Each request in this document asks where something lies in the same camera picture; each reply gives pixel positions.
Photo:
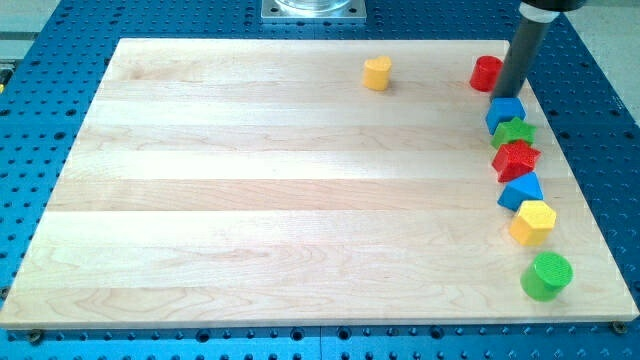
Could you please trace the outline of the black robot arm end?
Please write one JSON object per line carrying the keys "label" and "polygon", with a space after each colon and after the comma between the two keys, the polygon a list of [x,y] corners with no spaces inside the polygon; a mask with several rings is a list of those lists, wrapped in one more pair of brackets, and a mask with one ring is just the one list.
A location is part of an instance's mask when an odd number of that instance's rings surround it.
{"label": "black robot arm end", "polygon": [[522,0],[527,5],[554,12],[570,12],[583,7],[587,0]]}

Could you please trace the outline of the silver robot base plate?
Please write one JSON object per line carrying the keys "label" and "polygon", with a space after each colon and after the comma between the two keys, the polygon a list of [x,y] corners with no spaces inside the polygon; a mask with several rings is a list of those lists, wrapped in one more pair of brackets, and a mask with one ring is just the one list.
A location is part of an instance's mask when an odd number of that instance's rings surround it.
{"label": "silver robot base plate", "polygon": [[262,0],[260,13],[271,21],[367,18],[365,0]]}

